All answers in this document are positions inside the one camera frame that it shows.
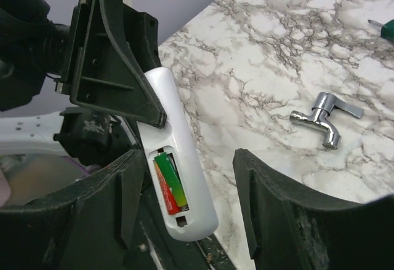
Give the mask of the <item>white remote control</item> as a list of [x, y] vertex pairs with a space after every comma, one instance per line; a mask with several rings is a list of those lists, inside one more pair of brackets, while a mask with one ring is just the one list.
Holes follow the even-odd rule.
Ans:
[[[167, 113], [161, 129], [137, 124], [165, 227], [176, 240], [201, 240], [217, 229], [219, 221], [172, 72], [159, 67], [149, 70], [146, 77]], [[187, 198], [187, 205], [175, 215], [167, 212], [155, 170], [155, 157], [162, 152], [170, 156]]]

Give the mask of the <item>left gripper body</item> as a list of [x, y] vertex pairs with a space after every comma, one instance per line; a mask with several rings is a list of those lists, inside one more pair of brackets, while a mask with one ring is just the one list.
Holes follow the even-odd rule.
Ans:
[[163, 128], [147, 72], [159, 68], [158, 21], [123, 0], [79, 0], [57, 92], [74, 105]]

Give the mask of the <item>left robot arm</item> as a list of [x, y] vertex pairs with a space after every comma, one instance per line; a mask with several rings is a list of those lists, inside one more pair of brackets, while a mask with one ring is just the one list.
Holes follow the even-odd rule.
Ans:
[[143, 122], [167, 115], [149, 70], [159, 68], [158, 21], [131, 0], [78, 0], [70, 25], [48, 19], [45, 0], [1, 0], [1, 111], [29, 104], [47, 77], [71, 107], [1, 121], [1, 153], [67, 155], [107, 165], [135, 143]]

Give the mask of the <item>green battery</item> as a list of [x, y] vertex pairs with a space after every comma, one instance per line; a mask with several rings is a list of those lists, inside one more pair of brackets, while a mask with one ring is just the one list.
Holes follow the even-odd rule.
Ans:
[[155, 157], [155, 161], [172, 193], [172, 196], [178, 207], [187, 205], [187, 198], [185, 196], [180, 178], [176, 172], [171, 158], [166, 152], [159, 153]]

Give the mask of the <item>red battery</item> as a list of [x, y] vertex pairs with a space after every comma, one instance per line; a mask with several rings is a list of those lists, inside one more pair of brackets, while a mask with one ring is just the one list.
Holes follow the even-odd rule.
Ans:
[[154, 165], [155, 165], [156, 174], [157, 174], [157, 177], [159, 180], [159, 184], [161, 187], [164, 203], [167, 208], [167, 212], [170, 215], [175, 215], [175, 214], [181, 212], [181, 208], [176, 204], [175, 199], [172, 195], [172, 192], [170, 191], [170, 189], [166, 183], [166, 180], [165, 180], [164, 176], [162, 175], [161, 170], [159, 169], [159, 166], [157, 165], [156, 162], [154, 162]]

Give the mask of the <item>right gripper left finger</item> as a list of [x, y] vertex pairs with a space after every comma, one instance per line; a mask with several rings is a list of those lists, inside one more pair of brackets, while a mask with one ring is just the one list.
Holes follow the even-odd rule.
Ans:
[[2, 269], [153, 269], [133, 240], [146, 169], [132, 149], [103, 169], [25, 205], [1, 209]]

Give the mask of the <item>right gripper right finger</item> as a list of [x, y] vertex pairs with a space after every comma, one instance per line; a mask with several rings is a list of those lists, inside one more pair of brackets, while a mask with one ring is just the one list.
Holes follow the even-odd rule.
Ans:
[[393, 196], [358, 204], [293, 180], [247, 149], [233, 158], [257, 269], [392, 269]]

